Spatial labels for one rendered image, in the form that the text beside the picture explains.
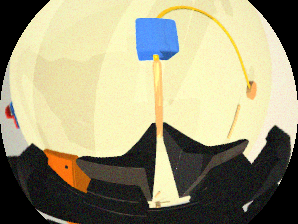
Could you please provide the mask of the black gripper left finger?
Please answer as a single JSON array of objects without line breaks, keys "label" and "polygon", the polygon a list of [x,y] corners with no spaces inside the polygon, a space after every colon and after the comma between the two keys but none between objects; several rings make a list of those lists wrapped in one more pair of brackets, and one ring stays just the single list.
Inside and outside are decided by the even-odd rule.
[{"label": "black gripper left finger", "polygon": [[153,201],[154,172],[156,172],[157,125],[150,124],[138,143],[121,156],[76,159],[76,164],[90,179],[109,183],[141,186],[146,201]]}]

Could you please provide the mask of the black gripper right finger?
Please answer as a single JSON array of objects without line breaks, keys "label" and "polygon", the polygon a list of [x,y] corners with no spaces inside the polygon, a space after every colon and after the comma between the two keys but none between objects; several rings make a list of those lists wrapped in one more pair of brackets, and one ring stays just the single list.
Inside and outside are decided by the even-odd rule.
[{"label": "black gripper right finger", "polygon": [[164,123],[162,141],[168,155],[170,169],[177,186],[178,197],[190,196],[205,175],[216,165],[225,163],[233,157],[245,152],[249,140],[241,139],[221,145],[204,145],[181,133],[173,125]]}]

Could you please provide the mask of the blue block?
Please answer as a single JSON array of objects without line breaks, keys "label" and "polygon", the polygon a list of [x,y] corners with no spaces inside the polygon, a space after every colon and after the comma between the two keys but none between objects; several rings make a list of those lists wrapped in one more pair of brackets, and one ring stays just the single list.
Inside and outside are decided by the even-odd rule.
[{"label": "blue block", "polygon": [[160,60],[168,60],[180,52],[174,20],[145,18],[134,22],[138,60],[153,60],[153,55],[160,55]]}]

